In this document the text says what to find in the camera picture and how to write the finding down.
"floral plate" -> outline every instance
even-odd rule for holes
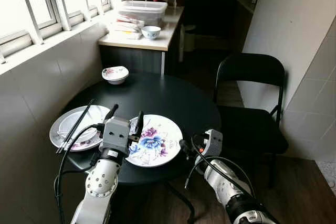
[[[66,118],[67,116],[73,114],[73,113],[78,113],[78,112],[83,112],[85,110],[86,106],[82,106],[79,108],[75,108],[73,110],[68,111],[67,113],[63,114],[60,116],[51,126],[50,131],[49,131],[49,138],[52,142],[52,144],[56,147],[60,147],[62,142],[64,141],[64,137],[59,135],[57,132],[59,130],[59,125],[60,123]],[[109,109],[103,106],[98,106],[98,105],[92,105],[87,112],[91,117],[92,117],[92,122],[93,123],[102,123],[104,121],[105,116],[107,113],[109,113]],[[101,143],[102,139],[99,138],[99,132],[97,132],[92,138],[86,140],[86,141],[76,141],[76,143],[72,146],[71,151],[72,152],[81,152],[85,151],[88,149],[91,149],[93,147],[96,147]]]
[[[131,122],[130,134],[135,132],[138,118]],[[144,115],[139,143],[132,143],[126,160],[141,167],[157,167],[168,163],[180,151],[182,132],[172,120],[160,115]]]

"chair leg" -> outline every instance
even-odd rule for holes
[[[272,154],[271,157],[271,163],[269,166],[269,182],[268,182],[268,188],[273,188],[274,183],[275,183],[275,166],[276,166],[276,160],[277,160],[277,155]]]

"round table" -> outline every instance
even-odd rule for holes
[[[115,115],[125,119],[138,116],[140,110],[144,114],[165,116],[180,127],[185,140],[189,140],[195,133],[221,128],[221,117],[212,100],[197,87],[176,77],[149,73],[130,74],[118,86],[101,81],[76,95],[65,111],[87,105],[92,98],[95,98],[94,104],[108,108],[117,103],[119,108]],[[78,168],[88,167],[97,148],[72,152],[69,159]],[[182,152],[167,164],[156,168],[138,167],[124,160],[118,183],[141,185],[166,182],[182,175],[189,168],[190,164]]]

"chopsticks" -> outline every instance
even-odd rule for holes
[[[87,105],[87,107],[85,108],[85,110],[83,111],[83,113],[80,115],[80,117],[78,118],[78,120],[76,121],[76,123],[72,126],[71,130],[69,131],[68,135],[64,139],[64,141],[61,144],[61,146],[56,150],[56,154],[60,154],[64,150],[64,148],[67,146],[69,140],[71,139],[72,135],[74,134],[74,132],[77,129],[77,127],[80,124],[80,122],[83,120],[85,114],[88,112],[88,110],[89,110],[89,108],[90,108],[90,106],[92,105],[93,102],[94,102],[94,99],[91,99],[91,101],[89,102],[89,104]]]

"wooden floor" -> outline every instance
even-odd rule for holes
[[[225,56],[226,52],[196,52],[187,59],[179,77],[211,97],[217,66]],[[242,106],[235,82],[221,83],[218,101],[221,105]],[[279,157],[272,189],[267,187],[267,162],[257,162],[248,173],[257,198],[281,224],[336,223],[336,198],[314,161]],[[196,223],[229,224],[224,208],[204,178],[194,174],[189,190],[184,190],[185,179],[186,175],[170,183],[194,205]],[[188,219],[188,208],[163,184],[120,187],[118,194],[117,198],[122,200],[113,206],[112,224],[182,224]]]

